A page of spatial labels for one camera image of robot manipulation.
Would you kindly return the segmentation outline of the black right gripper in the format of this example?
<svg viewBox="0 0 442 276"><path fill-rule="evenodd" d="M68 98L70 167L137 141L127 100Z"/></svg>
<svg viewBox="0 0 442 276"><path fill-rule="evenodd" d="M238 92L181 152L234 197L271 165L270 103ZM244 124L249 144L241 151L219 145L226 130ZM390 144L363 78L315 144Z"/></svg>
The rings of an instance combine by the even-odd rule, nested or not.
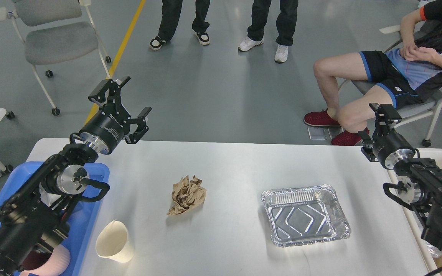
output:
<svg viewBox="0 0 442 276"><path fill-rule="evenodd" d="M366 130L359 131L363 146L361 151L368 161L378 161L383 168L393 170L396 163L413 158L415 149L398 132L395 126L402 117L391 104L370 103L375 113L375 131L372 138Z"/></svg>

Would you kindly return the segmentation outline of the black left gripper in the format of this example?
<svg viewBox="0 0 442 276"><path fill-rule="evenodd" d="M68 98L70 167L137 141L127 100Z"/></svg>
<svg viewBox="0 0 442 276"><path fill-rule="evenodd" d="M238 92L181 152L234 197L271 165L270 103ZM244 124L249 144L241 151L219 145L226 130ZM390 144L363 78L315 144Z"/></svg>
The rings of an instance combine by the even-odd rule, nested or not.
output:
<svg viewBox="0 0 442 276"><path fill-rule="evenodd" d="M102 80L88 96L100 111L79 131L79 140L97 153L111 154L121 140L136 144L149 130L146 122L151 107L145 107L137 118L131 118L121 103L121 88L129 80L130 76Z"/></svg>

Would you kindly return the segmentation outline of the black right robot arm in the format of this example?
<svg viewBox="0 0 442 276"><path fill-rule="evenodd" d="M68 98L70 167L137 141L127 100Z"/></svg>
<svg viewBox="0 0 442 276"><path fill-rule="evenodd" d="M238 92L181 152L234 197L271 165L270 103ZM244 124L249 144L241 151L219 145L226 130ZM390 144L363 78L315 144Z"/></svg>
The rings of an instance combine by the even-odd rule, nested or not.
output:
<svg viewBox="0 0 442 276"><path fill-rule="evenodd" d="M421 158L419 150L395 131L401 117L393 105L369 106L376 115L375 131L372 136L367 131L358 133L363 154L369 161L395 172L398 183L384 183L385 194L414 212L423 227L421 238L442 251L442 169L434 159ZM441 271L439 267L429 275Z"/></svg>

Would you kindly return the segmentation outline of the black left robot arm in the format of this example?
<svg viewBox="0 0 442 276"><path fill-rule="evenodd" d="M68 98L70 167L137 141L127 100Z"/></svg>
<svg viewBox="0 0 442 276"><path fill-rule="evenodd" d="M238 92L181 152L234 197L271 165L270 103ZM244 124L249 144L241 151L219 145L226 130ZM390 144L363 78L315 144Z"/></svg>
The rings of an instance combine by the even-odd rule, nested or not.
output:
<svg viewBox="0 0 442 276"><path fill-rule="evenodd" d="M132 117L121 103L129 80L102 80L88 96L98 112L0 206L0 276L22 271L33 250L51 253L68 238L67 221L78 202L97 202L107 194L109 185L88 178L85 164L111 154L122 140L136 144L148 132L152 108Z"/></svg>

